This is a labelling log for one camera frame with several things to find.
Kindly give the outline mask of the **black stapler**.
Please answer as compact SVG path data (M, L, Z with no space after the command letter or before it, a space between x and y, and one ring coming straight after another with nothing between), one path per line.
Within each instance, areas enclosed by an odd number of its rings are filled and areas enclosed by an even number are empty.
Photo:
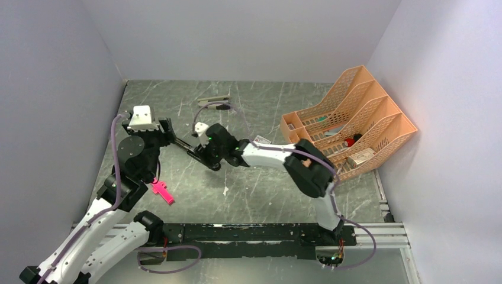
M184 149L187 155L200 162L212 171L221 169L221 159L202 145L192 146L180 138L175 138L174 144Z

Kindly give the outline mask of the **beige stapler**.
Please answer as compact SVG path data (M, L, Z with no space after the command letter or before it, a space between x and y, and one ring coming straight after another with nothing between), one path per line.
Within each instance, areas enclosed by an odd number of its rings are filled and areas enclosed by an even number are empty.
M229 110L230 109L230 96L213 96L208 98L199 98L197 99L198 106L201 108L207 109L216 109L216 110Z

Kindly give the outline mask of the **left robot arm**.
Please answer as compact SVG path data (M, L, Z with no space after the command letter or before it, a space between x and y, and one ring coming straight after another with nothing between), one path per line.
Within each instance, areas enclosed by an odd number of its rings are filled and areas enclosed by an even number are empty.
M145 244L156 246L164 239L163 221L143 211L117 236L100 244L157 179L160 149L176 139L169 118L145 123L129 118L123 127L128 137L120 143L111 139L114 167L97 197L56 251L20 273L23 283L96 283L134 249Z

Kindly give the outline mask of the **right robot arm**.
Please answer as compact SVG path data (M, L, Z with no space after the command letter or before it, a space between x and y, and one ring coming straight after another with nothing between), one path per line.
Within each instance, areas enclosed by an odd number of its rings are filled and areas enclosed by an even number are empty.
M220 124L197 122L193 126L199 145L193 157L211 170L218 171L225 160L234 167L273 167L284 170L297 188L313 199L319 236L327 245L342 237L345 223L334 197L336 186L333 164L304 138L293 144L275 145L256 140L238 140Z

